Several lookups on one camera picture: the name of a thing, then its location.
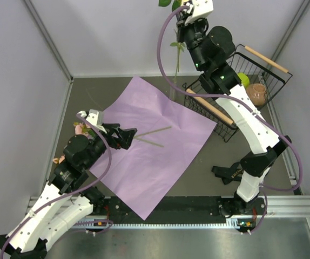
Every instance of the twig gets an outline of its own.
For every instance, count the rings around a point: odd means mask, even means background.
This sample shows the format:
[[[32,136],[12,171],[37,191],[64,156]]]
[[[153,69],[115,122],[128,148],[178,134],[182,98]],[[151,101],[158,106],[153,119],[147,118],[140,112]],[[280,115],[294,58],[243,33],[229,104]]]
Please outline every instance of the twig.
[[[158,147],[165,147],[165,146],[163,146],[163,145],[161,145],[161,144],[157,144],[157,143],[155,143],[155,142],[151,142],[151,141],[148,141],[148,140],[145,140],[145,139],[140,139],[140,138],[134,138],[134,139],[137,139],[137,140],[139,140],[139,141],[143,141],[143,142],[146,142],[146,143],[148,143],[148,144],[152,144],[152,145],[155,145],[155,146],[158,146]]]
[[[167,130],[167,129],[169,129],[169,128],[172,128],[172,126],[165,127],[165,128],[155,129],[154,131],[149,131],[149,132],[146,132],[146,133],[142,133],[142,134],[136,135],[136,136],[134,136],[134,137],[135,137],[135,138],[142,137],[142,136],[144,136],[144,135],[152,134],[152,133],[159,132],[159,131],[164,131],[164,130]]]

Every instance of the green ball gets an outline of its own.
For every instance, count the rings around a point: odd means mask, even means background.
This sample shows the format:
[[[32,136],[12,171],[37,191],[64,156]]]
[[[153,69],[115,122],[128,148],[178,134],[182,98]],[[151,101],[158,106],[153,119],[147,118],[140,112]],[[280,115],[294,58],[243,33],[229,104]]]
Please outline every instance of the green ball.
[[[250,79],[244,73],[238,73],[238,77],[241,80],[242,85],[246,88],[250,84]]]

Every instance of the purple cloth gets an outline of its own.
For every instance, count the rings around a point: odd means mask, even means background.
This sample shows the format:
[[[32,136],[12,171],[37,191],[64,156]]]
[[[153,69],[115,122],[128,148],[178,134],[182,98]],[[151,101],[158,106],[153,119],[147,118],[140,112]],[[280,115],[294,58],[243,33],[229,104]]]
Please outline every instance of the purple cloth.
[[[105,123],[137,128],[137,134],[172,126],[134,139],[129,150],[112,149],[112,165],[102,182],[145,220],[198,154],[216,123],[173,101],[139,77],[105,110]],[[91,172],[107,166],[103,154]]]

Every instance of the black wire basket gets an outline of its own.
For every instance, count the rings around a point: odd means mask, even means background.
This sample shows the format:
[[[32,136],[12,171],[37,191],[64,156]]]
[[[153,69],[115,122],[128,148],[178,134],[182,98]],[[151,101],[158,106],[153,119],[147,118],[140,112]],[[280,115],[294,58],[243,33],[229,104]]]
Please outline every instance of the black wire basket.
[[[251,84],[263,84],[266,87],[266,101],[257,108],[260,110],[266,106],[281,91],[290,80],[292,74],[287,69],[266,58],[250,47],[239,44],[229,59],[228,64],[236,73],[243,73],[248,76]],[[207,93],[197,79],[190,85],[183,85],[186,91],[194,93]],[[212,98],[192,98],[185,96],[185,107],[198,112],[199,114],[217,123],[214,131],[228,142],[238,131],[238,127]]]

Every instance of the cable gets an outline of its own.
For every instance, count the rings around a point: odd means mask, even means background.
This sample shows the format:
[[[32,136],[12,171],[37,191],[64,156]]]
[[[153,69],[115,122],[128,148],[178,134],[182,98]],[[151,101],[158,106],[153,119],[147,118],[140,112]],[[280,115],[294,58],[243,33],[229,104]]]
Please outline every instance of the cable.
[[[62,239],[66,238],[68,236],[68,234],[85,232],[85,233],[91,233],[95,237],[95,235],[106,232],[107,230],[109,230],[114,225],[113,221],[111,221],[111,220],[96,220],[96,221],[87,221],[87,222],[76,223],[74,226],[81,226],[81,225],[95,224],[95,223],[109,223],[109,225],[106,228],[104,228],[103,230],[99,231],[99,232],[92,232],[92,231],[89,231],[87,229],[86,230],[80,229],[80,230],[75,230],[75,231],[67,232],[67,234],[65,234],[65,235],[61,236],[60,238],[58,238],[58,240],[55,242],[55,244],[60,242]]]
[[[257,231],[257,229],[259,229],[259,227],[261,226],[261,224],[262,224],[262,222],[263,222],[263,220],[264,220],[264,218],[265,218],[265,215],[267,215],[268,197],[267,197],[266,193],[265,193],[263,190],[260,190],[260,192],[262,192],[262,194],[263,194],[263,196],[264,196],[264,202],[265,202],[264,212],[263,212],[262,217],[261,217],[261,219],[259,220],[258,224],[254,227],[254,229],[252,229],[252,230],[249,232],[250,235],[254,234],[254,233]]]
[[[203,98],[209,98],[209,97],[212,97],[212,98],[225,98],[225,99],[229,99],[229,100],[233,100],[233,101],[236,101],[238,104],[241,104],[243,105],[243,107],[245,107],[249,112],[253,112],[253,110],[248,107],[243,101],[235,98],[235,97],[231,97],[231,96],[226,96],[226,95],[223,95],[223,94],[193,94],[193,93],[188,93],[182,89],[180,89],[179,87],[177,87],[173,82],[171,82],[171,80],[168,78],[168,76],[166,75],[165,71],[164,71],[164,68],[163,68],[163,65],[162,65],[162,62],[161,62],[161,44],[162,44],[162,40],[163,40],[163,37],[164,37],[164,33],[165,33],[165,30],[168,26],[168,24],[170,23],[171,19],[176,16],[176,14],[180,13],[181,11],[184,11],[185,9],[189,9],[188,6],[181,6],[177,9],[175,9],[169,16],[168,18],[166,19],[164,25],[162,26],[161,28],[161,31],[160,31],[160,35],[159,35],[159,39],[158,39],[158,42],[157,42],[157,62],[158,62],[158,65],[159,65],[159,69],[160,69],[160,72],[162,74],[162,76],[165,78],[165,80],[167,81],[167,83],[169,83],[169,85],[174,88],[176,91],[186,95],[186,96],[191,96],[191,97],[203,97]],[[276,128],[274,128],[273,126],[271,126],[269,123],[267,123],[264,119],[262,119],[261,117],[259,117],[258,115],[255,116],[262,124],[264,124],[265,126],[267,126],[268,128],[270,128],[273,132],[275,132],[279,137],[280,139],[286,143],[287,146],[290,147],[290,149],[293,151],[294,155],[295,155],[295,158],[298,162],[298,167],[299,167],[299,175],[298,175],[298,181],[296,183],[295,186],[293,186],[292,188],[289,188],[289,189],[281,189],[281,188],[277,188],[277,187],[272,187],[272,186],[268,186],[268,185],[262,185],[263,187],[266,187],[268,189],[272,189],[272,190],[277,190],[277,191],[282,191],[282,192],[292,192],[294,190],[296,190],[300,185],[301,185],[301,182],[302,182],[302,177],[303,177],[303,167],[302,167],[302,163],[301,163],[301,159],[300,159],[300,156],[299,156],[299,153],[298,151],[296,150],[296,148],[294,147],[294,145],[288,141],[288,139],[285,138],[285,136],[283,136],[281,134],[281,132],[279,132]]]
[[[59,201],[61,199],[64,199],[68,196],[72,196],[72,195],[75,195],[75,194],[78,194],[84,190],[87,190],[88,188],[96,185],[108,172],[108,170],[110,169],[111,167],[111,163],[112,163],[112,152],[111,152],[111,148],[110,146],[108,145],[107,143],[107,140],[103,137],[103,135],[100,133],[99,130],[97,130],[90,122],[88,122],[87,120],[85,120],[83,117],[81,117],[79,114],[76,114],[76,117],[79,118],[81,121],[83,121],[85,124],[89,125],[94,131],[95,133],[101,138],[102,142],[104,143],[104,145],[106,146],[106,149],[107,149],[107,153],[108,153],[108,164],[107,164],[107,167],[105,169],[105,171],[103,172],[103,174],[100,176],[100,178],[96,179],[94,182],[88,184],[87,186],[85,187],[82,187],[81,189],[78,189],[74,192],[71,192],[71,193],[67,193],[67,194],[64,194],[58,198],[55,198],[47,203],[45,203],[44,205],[42,205],[41,207],[39,207],[37,210],[34,211],[35,214],[39,213],[43,208],[47,207],[48,205],[52,204],[53,202],[56,202],[56,201]],[[7,247],[7,245],[10,243],[11,239],[20,231],[21,228],[24,227],[24,225],[31,219],[31,217],[27,217],[21,224],[19,224],[19,226],[15,229],[15,231],[9,236],[9,238],[6,240],[6,242],[4,243],[3,247],[2,247],[2,250],[1,250],[1,253],[0,253],[0,259],[3,259],[4,258],[4,252],[5,252],[5,249]]]

